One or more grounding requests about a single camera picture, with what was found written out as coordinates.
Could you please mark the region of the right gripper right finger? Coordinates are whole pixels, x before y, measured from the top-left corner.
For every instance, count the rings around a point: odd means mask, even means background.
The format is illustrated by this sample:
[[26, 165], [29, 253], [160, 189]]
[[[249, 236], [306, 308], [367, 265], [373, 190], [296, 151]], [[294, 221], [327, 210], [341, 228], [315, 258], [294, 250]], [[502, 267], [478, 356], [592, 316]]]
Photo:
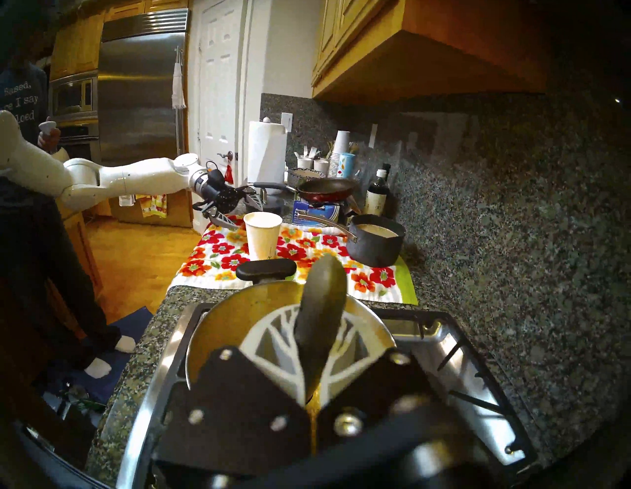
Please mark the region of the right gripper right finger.
[[320, 376], [320, 401], [332, 401], [380, 357], [381, 320], [344, 315]]

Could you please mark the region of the person hand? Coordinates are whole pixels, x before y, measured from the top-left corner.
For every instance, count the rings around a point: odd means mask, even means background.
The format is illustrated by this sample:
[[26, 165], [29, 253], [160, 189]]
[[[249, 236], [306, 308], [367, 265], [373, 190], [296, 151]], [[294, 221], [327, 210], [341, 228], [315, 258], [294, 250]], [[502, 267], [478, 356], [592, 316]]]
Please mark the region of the person hand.
[[37, 145], [47, 153], [54, 154], [57, 152], [60, 135], [61, 131], [56, 127], [50, 129], [49, 133], [44, 133], [43, 131], [40, 131], [38, 135]]

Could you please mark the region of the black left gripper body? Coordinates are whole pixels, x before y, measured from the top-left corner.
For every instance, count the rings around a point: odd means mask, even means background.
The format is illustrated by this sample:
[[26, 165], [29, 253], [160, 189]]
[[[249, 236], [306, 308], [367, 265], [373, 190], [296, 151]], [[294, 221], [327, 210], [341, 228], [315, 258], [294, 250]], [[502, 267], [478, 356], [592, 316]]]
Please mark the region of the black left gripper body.
[[194, 211], [203, 214], [204, 204], [232, 204], [236, 205], [243, 199], [240, 187], [229, 186], [222, 172], [218, 169], [203, 171], [194, 179], [194, 193], [201, 202], [194, 203]]

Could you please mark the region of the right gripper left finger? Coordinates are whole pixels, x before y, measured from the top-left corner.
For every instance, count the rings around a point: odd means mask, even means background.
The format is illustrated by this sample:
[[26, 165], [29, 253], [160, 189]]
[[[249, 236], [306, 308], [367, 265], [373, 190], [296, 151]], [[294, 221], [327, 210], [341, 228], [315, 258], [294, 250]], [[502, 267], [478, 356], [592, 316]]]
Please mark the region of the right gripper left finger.
[[303, 368], [294, 338], [298, 308], [279, 308], [250, 328], [239, 350], [298, 405], [307, 403]]

